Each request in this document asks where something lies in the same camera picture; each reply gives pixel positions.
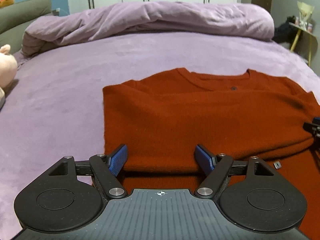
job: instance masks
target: stuffed animal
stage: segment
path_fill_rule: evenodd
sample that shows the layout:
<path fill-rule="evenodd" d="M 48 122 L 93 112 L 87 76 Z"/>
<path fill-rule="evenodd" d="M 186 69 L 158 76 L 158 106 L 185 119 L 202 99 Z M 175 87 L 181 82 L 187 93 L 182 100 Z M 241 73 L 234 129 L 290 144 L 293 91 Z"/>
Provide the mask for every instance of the stuffed animal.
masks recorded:
<path fill-rule="evenodd" d="M 14 4 L 14 0 L 0 0 L 0 8 Z"/>
<path fill-rule="evenodd" d="M 18 64 L 14 56 L 9 54 L 10 45 L 0 48 L 0 88 L 9 87 L 17 73 Z"/>

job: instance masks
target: gray ribbed plate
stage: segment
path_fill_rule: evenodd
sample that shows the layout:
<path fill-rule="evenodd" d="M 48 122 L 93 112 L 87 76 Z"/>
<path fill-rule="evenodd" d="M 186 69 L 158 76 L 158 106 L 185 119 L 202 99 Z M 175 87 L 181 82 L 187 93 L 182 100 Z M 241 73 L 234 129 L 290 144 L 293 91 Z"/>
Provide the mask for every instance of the gray ribbed plate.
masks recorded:
<path fill-rule="evenodd" d="M 92 223 L 72 232 L 44 234 L 24 230 L 16 240 L 306 240 L 292 229 L 277 234 L 246 231 L 229 222 L 212 200 L 198 199 L 187 189 L 135 189 L 111 200 Z"/>

